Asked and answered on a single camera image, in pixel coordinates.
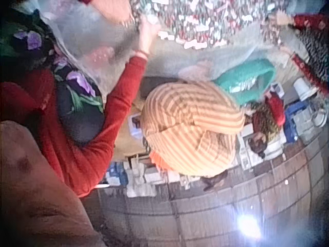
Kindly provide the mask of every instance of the red patterned sleeve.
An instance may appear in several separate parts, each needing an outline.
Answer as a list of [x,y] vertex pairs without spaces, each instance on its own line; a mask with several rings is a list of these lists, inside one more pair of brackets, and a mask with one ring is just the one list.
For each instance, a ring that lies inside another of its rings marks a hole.
[[78,1],[85,4],[89,4],[92,0],[78,0]]
[[328,95],[327,83],[320,80],[316,75],[313,74],[312,69],[308,66],[297,54],[294,54],[292,60],[297,65],[297,67],[303,72],[305,77],[310,81],[311,84],[318,87],[319,90]]
[[296,27],[311,27],[320,30],[329,30],[329,18],[325,15],[296,15],[294,17]]

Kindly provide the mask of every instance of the bracelet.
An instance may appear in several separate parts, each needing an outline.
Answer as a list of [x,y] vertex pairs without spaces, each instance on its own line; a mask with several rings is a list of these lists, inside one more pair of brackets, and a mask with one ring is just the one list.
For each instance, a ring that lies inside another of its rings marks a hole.
[[144,56],[146,56],[147,58],[149,58],[150,54],[146,53],[145,51],[142,51],[142,50],[136,50],[135,51],[136,53],[142,53]]

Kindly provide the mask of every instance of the white cup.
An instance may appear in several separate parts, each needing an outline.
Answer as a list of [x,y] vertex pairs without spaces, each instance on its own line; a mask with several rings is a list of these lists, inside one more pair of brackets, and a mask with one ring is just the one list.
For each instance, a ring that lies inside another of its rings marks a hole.
[[301,101],[304,101],[318,91],[316,87],[312,87],[311,84],[302,77],[294,82],[294,88]]

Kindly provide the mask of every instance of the hair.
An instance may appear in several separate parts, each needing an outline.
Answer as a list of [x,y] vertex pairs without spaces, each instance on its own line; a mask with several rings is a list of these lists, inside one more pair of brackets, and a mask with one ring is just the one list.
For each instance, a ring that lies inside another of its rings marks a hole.
[[258,140],[257,141],[258,145],[256,145],[256,142],[252,138],[250,138],[248,141],[249,141],[250,149],[254,153],[258,154],[260,158],[264,159],[265,158],[264,151],[267,148],[267,137],[265,142],[262,139]]

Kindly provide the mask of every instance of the striped orange shirt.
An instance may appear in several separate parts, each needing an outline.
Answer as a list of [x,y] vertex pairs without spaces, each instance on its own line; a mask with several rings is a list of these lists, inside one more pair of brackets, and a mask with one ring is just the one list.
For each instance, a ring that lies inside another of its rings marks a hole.
[[244,112],[212,82],[167,83],[146,99],[141,124],[154,152],[173,170],[212,177],[235,156]]

